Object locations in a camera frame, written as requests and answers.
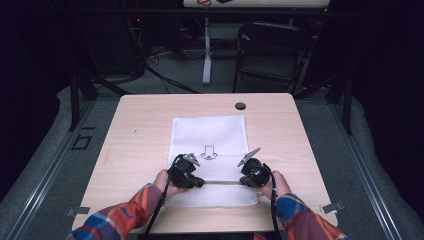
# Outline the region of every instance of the wooden table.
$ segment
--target wooden table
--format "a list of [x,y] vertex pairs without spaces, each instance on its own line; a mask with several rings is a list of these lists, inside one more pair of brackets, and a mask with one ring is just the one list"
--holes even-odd
[[[243,102],[247,108],[237,110]],[[296,105],[289,94],[126,95],[121,98],[81,202],[73,229],[105,207],[128,201],[166,168],[175,117],[244,115],[249,150],[282,172],[294,193],[314,211],[330,203]],[[236,208],[163,207],[152,233],[272,231],[270,201]],[[334,214],[320,213],[337,226]]]

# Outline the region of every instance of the person's left hand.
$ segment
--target person's left hand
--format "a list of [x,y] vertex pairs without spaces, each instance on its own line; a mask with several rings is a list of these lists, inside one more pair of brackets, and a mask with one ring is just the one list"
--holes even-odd
[[[153,185],[155,185],[161,192],[165,190],[166,181],[168,180],[168,171],[166,169],[162,169],[158,175],[156,176],[155,181],[153,182]],[[177,193],[184,193],[187,192],[188,188],[179,188],[176,187],[172,182],[169,183],[168,191],[166,194],[166,200],[170,199]]]

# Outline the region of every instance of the gray carpet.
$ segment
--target gray carpet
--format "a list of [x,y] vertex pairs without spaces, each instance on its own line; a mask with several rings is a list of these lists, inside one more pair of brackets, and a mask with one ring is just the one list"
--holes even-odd
[[[192,59],[175,54],[164,54],[159,56],[158,65],[153,63],[149,65],[164,76],[199,92],[225,93],[230,92],[232,87],[234,54],[234,51],[228,50],[214,51],[212,82],[209,86],[201,83],[203,57]],[[137,94],[187,93],[169,84],[167,84],[167,90],[164,84],[149,72],[136,81],[119,86]],[[86,150],[71,150],[72,146],[68,146],[64,164],[28,229],[24,232],[23,239],[64,239],[71,230],[73,218],[65,216],[65,212],[68,207],[79,206],[119,100],[110,90],[102,86],[96,86],[96,88],[100,97],[82,126],[88,129],[78,132],[81,136],[91,136],[90,144]],[[285,91],[278,84],[269,87],[254,79],[241,82],[239,89],[240,92]],[[2,225],[0,239],[6,239],[32,189],[43,177],[61,142],[69,134],[67,132],[70,126],[69,89],[61,92],[59,98],[62,103],[61,111],[54,126],[0,205]],[[341,201],[345,206],[345,209],[338,213],[339,227],[352,239],[386,239],[358,178],[351,150],[336,124],[337,120],[333,117],[330,107],[323,102],[322,94],[318,92],[312,100],[297,101],[297,106],[330,199],[333,202]],[[400,198],[390,178],[375,157],[369,129],[357,101],[353,104],[352,128],[355,141],[367,160],[372,176],[386,199],[403,238],[419,239],[424,236],[422,223],[415,212]]]

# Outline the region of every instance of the small black circle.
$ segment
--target small black circle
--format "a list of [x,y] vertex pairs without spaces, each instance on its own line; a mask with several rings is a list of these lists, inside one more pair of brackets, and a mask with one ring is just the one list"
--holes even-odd
[[244,104],[242,102],[238,102],[238,103],[236,103],[236,109],[237,110],[244,110],[244,109],[246,109],[246,104]]

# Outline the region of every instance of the tape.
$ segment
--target tape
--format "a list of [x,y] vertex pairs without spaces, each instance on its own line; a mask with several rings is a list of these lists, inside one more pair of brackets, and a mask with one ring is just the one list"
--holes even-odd
[[68,208],[68,211],[66,211],[65,215],[68,217],[76,217],[77,214],[88,214],[89,211],[89,207]]
[[328,214],[328,213],[337,213],[338,211],[342,210],[344,208],[343,204],[341,202],[328,204],[326,206],[319,206],[321,212]]

